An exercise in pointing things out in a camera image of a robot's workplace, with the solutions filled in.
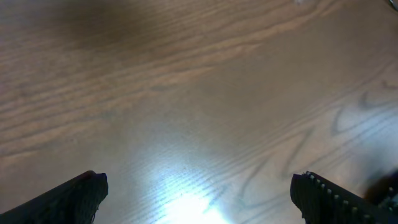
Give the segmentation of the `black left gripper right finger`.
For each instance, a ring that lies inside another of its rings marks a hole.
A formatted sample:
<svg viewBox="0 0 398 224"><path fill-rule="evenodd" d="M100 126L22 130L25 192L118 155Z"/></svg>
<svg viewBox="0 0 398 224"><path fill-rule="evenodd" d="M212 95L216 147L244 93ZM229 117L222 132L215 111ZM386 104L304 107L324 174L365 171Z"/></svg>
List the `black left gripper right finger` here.
<svg viewBox="0 0 398 224"><path fill-rule="evenodd" d="M294 174L290 198L306 224L397 224L397 215L307 171Z"/></svg>

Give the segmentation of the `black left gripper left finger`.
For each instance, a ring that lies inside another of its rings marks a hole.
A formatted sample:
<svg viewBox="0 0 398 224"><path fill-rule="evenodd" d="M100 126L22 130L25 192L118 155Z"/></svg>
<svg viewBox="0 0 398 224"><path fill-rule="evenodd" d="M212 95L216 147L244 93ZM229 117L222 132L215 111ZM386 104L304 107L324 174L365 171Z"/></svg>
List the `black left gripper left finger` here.
<svg viewBox="0 0 398 224"><path fill-rule="evenodd" d="M1 214L1 224L92 224L108 195L105 173L89 170Z"/></svg>

